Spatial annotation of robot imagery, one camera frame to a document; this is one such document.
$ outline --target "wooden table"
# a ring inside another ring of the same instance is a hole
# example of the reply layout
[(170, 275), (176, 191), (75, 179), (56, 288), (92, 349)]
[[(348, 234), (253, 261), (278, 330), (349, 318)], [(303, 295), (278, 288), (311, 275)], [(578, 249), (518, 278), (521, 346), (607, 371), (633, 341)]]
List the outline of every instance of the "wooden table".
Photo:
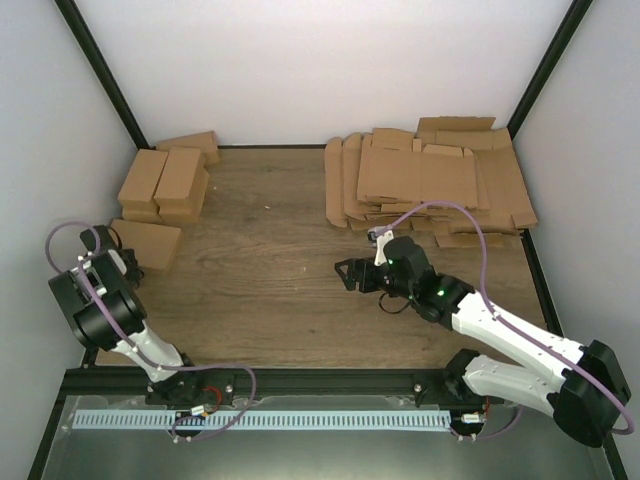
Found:
[[(222, 157), (209, 168), (202, 217), (185, 229), (171, 271), (148, 275), (138, 290), (151, 328), (194, 362), (436, 368), (465, 347), (501, 358), (412, 310), (382, 312), (378, 294), (344, 289), (334, 263), (373, 250), (364, 232), (326, 221), (321, 149), (228, 149)], [(410, 234), (437, 270), (478, 284), (479, 249), (438, 249), (429, 234)], [(544, 325), (522, 248), (490, 249), (487, 288), (499, 305)], [(126, 361), (101, 352), (97, 363)]]

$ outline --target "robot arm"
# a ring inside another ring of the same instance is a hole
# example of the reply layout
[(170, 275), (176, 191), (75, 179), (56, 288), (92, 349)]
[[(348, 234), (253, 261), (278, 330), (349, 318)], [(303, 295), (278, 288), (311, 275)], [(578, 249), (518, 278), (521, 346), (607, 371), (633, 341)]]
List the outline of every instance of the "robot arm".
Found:
[[(424, 250), (410, 237), (393, 238), (391, 232), (377, 236), (373, 231), (369, 239), (377, 247), (375, 257), (349, 259), (335, 265), (347, 290), (383, 291), (391, 297), (406, 298), (423, 319), (504, 353), (522, 367), (470, 350), (459, 352), (450, 362), (460, 379), (458, 388), (534, 408), (552, 416), (563, 431), (580, 443), (602, 445), (619, 411), (591, 383), (496, 321), (471, 285), (436, 273)], [(609, 347), (598, 341), (585, 347), (537, 328), (497, 305), (493, 307), (511, 325), (597, 378), (623, 405), (628, 403), (629, 387)]]

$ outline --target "gray floor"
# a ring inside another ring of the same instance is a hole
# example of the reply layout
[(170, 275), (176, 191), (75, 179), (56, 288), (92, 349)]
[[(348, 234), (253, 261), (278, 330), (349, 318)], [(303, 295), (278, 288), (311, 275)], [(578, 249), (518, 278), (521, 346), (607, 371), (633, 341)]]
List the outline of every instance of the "gray floor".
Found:
[[(69, 419), (68, 409), (63, 421)], [(513, 410), (492, 407), (488, 430)], [(163, 431), (60, 430), (45, 479), (610, 479), (600, 450), (526, 411), (511, 432), (458, 443), (448, 433), (228, 432), (174, 445)]]

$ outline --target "white wall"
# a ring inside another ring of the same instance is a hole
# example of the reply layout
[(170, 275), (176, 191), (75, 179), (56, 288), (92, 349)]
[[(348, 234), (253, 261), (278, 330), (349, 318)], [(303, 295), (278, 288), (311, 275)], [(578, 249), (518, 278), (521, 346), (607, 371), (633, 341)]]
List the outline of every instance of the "white wall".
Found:
[[(52, 226), (104, 221), (135, 150), (54, 2), (0, 2), (0, 465), (26, 478), (82, 349), (47, 286)], [(78, 230), (60, 232), (70, 266)]]
[(569, 0), (79, 0), (150, 142), (322, 143), (425, 115), (503, 126)]
[[(594, 2), (516, 138), (567, 335), (614, 348), (640, 421), (640, 3)], [(640, 478), (640, 433), (616, 437)]]

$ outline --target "vent grille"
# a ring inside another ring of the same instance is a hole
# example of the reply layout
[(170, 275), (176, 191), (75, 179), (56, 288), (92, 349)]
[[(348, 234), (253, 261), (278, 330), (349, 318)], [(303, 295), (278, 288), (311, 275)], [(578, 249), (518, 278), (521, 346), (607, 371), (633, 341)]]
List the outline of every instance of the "vent grille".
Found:
[[(176, 411), (77, 410), (76, 430), (167, 430), (175, 423)], [(219, 411), (206, 419), (189, 419), (177, 430), (217, 430), (237, 415)], [(233, 430), (395, 430), (449, 431), (451, 415), (439, 411), (249, 411)]]

